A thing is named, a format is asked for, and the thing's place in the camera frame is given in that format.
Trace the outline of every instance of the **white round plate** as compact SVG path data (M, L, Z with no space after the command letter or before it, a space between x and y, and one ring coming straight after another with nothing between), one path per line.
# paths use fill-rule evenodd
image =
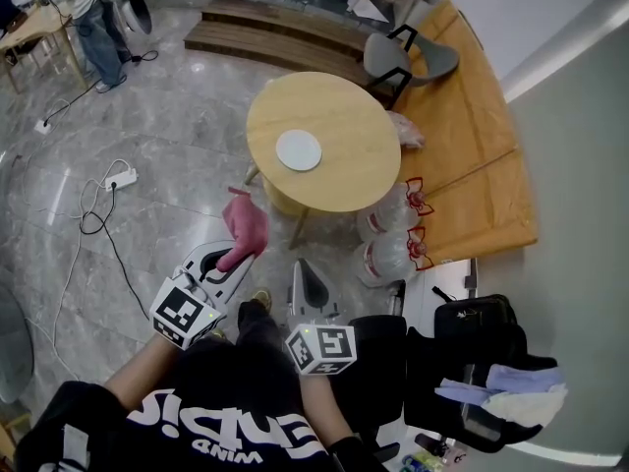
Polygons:
M308 131L289 130L275 144L277 157L284 166L295 171L308 171L321 161L321 145Z

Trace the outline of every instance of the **white towel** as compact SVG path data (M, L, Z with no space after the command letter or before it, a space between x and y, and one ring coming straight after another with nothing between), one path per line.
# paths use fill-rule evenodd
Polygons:
M488 398L481 407L493 416L523 427L545 427L557 414L568 394L565 384L556 384L546 393L509 393Z

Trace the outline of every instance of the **chair armrest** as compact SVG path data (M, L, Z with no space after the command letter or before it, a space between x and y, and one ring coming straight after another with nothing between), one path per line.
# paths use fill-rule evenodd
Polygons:
M417 36L417 30L414 28L409 27L408 25L402 25L401 27L399 27L398 29L395 29L394 31L392 31L389 35L387 35L387 38L395 38L397 35L399 35L402 31L409 31L410 32L410 36L409 39L406 41L406 43L404 44L404 50L406 52L409 52L411 50L411 45L413 45L413 42L415 41L415 37Z

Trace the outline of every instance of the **power plug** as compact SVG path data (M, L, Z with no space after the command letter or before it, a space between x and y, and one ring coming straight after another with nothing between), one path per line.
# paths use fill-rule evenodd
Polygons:
M38 133L41 133L42 135L47 135L48 133L50 133L51 129L52 129L52 124L46 124L41 119L39 119L37 121L37 124L35 124L35 130Z
M135 184L138 182L138 172L136 168L131 168L127 171L123 171L122 173L118 173L113 177L108 177L105 179L105 190L110 193L111 192L111 184L116 184L116 189L122 189L123 187L127 187L128 185Z

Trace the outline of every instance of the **wooden step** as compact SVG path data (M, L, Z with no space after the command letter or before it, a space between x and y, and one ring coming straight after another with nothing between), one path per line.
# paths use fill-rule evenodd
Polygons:
M298 72L325 72L365 87L370 81L355 58L321 45L266 29L200 21L184 39L187 49L239 56ZM372 93L381 101L391 96L382 86Z
M241 25L273 31L343 52L356 59L363 57L368 35L327 19L293 9L249 0L212 0L202 10L204 21Z

